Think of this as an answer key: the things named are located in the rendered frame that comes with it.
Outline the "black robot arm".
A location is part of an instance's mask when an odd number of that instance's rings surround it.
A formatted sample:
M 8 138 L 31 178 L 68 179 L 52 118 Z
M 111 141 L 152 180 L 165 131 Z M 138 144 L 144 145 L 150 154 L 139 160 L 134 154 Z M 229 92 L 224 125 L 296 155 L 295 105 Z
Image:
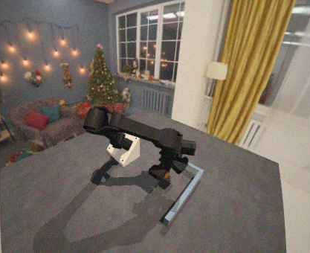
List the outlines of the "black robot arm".
M 107 113 L 111 113 L 110 118 Z M 178 154 L 194 156 L 196 141 L 183 140 L 183 135 L 172 128 L 156 129 L 154 127 L 124 117 L 120 112 L 111 112 L 105 106 L 90 108 L 83 124 L 83 129 L 93 135 L 105 136 L 110 140 L 113 148 L 129 151 L 133 141 L 125 138 L 125 134 L 151 141 L 166 155 L 176 154 L 171 158 L 168 168 L 172 168 L 177 174 L 181 174 L 189 159 L 178 157 Z

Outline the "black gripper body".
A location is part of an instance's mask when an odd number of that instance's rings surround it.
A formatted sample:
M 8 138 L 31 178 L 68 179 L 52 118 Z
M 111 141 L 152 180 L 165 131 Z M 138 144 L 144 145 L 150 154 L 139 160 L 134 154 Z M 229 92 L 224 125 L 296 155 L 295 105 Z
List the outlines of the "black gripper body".
M 161 161 L 161 163 L 158 165 L 154 164 L 150 169 L 149 169 L 149 175 L 151 175 L 152 177 L 154 177 L 157 180 L 162 180 L 162 178 L 165 177 L 166 172 L 168 170 L 168 163 L 169 160 L 171 160 L 171 158 L 175 158 L 176 154 L 172 154 L 172 155 L 166 155 L 162 152 L 162 150 L 159 152 L 159 154 L 161 155 L 161 157 L 159 158 L 159 161 Z

